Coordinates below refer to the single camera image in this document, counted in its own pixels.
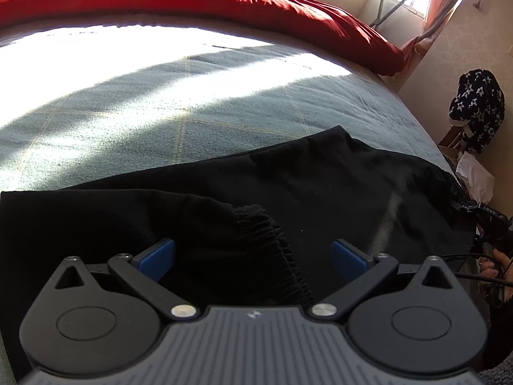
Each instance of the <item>finger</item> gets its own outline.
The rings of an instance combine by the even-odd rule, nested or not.
[[[499,274],[499,271],[496,269],[487,269],[481,272],[481,275],[488,278],[496,278]]]
[[[506,254],[498,251],[497,249],[493,250],[493,257],[501,262],[501,265],[506,268],[509,265],[509,257]]]
[[[480,265],[481,272],[483,272],[486,269],[493,269],[495,264],[493,262],[485,262]]]

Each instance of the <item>black trousers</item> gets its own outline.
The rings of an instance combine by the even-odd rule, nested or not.
[[[335,239],[403,263],[468,252],[475,223],[450,200],[464,201],[447,172],[341,127],[65,190],[2,192],[0,330],[15,377],[30,369],[20,323],[66,256],[102,263],[168,237],[176,263],[161,284],[200,307],[309,305],[344,285]]]

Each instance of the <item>curtain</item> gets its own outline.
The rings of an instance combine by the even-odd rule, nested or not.
[[[457,2],[458,0],[430,1],[422,28],[422,36],[413,38],[402,47],[405,58],[405,68],[398,73],[399,77],[404,77],[409,71],[415,52],[421,56],[427,53],[440,32],[442,32],[445,24],[449,21]]]

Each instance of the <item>sunlight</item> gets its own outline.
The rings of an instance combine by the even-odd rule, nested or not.
[[[66,167],[60,168],[63,164],[83,163],[135,134],[151,131],[160,123],[186,117],[224,100],[251,96],[303,79],[349,74],[342,66],[305,53],[182,78],[151,94],[114,106],[108,112],[91,114],[78,111],[80,106],[75,111],[72,106],[66,106],[60,114],[82,115],[85,121],[66,131],[43,134],[28,156],[19,152],[7,159],[7,162],[23,162],[17,177],[11,178],[13,186],[9,189],[37,188],[55,172],[65,171]],[[36,175],[31,172],[30,186],[19,186],[24,170],[29,167],[47,171]]]
[[[165,28],[64,28],[34,33],[0,47],[0,128],[48,102],[117,76],[188,56],[271,45],[233,37],[228,41],[230,47],[215,47],[216,35],[222,36],[223,46],[227,45],[226,35],[196,28],[176,28],[174,36],[178,35],[180,44],[165,50],[170,42],[168,35],[161,33],[162,29]]]

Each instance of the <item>white tissue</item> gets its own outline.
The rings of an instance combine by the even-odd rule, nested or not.
[[[470,196],[481,203],[489,203],[493,197],[495,178],[484,169],[474,155],[465,152],[456,167],[456,175],[461,178]]]

